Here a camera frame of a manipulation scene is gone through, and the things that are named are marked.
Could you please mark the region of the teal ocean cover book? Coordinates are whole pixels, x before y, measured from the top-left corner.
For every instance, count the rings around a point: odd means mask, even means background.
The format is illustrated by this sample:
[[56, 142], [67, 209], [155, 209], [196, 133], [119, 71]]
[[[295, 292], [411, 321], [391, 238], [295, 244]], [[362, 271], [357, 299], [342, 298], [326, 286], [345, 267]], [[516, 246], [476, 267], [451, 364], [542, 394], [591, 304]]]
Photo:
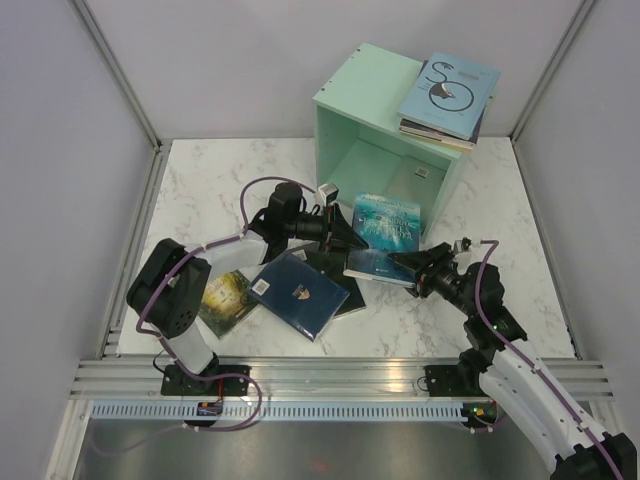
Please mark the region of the teal ocean cover book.
[[367, 242], [368, 248], [349, 252], [344, 264], [345, 276], [406, 288], [414, 285], [413, 275], [389, 255], [419, 249], [419, 204], [360, 193], [354, 203], [352, 228]]

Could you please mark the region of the navy blue book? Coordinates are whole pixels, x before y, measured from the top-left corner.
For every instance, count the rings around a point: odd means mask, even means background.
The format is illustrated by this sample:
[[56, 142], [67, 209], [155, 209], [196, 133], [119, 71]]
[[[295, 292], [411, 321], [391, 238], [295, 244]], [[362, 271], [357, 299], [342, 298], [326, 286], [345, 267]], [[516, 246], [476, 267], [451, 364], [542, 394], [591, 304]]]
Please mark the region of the navy blue book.
[[349, 297], [345, 288], [288, 252], [258, 273], [248, 293], [311, 342]]

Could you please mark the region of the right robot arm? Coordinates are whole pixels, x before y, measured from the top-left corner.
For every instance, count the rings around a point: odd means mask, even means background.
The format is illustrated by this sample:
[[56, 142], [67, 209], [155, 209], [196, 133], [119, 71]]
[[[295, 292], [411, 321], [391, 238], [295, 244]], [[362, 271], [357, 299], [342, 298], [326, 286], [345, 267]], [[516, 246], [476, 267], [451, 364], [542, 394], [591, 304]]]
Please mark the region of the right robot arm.
[[460, 357], [458, 385], [483, 392], [536, 449], [553, 479], [636, 479], [638, 451], [625, 433], [612, 434], [552, 375], [504, 303], [499, 269], [487, 258], [458, 271], [456, 248], [392, 253], [411, 273], [416, 298], [437, 294], [467, 320], [471, 347]]

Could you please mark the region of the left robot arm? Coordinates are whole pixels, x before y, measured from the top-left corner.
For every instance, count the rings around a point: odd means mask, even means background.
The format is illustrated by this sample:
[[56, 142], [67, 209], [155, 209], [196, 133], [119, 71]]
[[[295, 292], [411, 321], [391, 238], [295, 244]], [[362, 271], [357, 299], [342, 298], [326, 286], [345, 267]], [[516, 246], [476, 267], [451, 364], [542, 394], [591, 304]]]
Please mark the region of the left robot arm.
[[138, 316], [137, 332], [160, 343], [196, 394], [211, 393], [219, 381], [216, 356], [196, 325], [209, 281], [268, 263], [292, 239], [314, 241], [324, 251], [368, 246], [344, 218], [335, 185], [314, 189], [318, 207], [308, 212], [308, 186], [280, 176], [272, 180], [276, 186], [267, 205], [253, 217], [244, 215], [239, 232], [193, 248], [171, 238], [157, 243], [126, 294]]

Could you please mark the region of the pale green book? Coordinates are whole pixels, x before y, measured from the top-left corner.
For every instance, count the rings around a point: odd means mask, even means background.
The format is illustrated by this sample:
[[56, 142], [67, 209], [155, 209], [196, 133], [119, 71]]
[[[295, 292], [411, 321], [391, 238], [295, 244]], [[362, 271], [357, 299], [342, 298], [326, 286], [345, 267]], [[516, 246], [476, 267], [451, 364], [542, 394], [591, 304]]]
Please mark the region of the pale green book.
[[412, 157], [405, 157], [385, 190], [389, 198], [434, 203], [445, 171]]

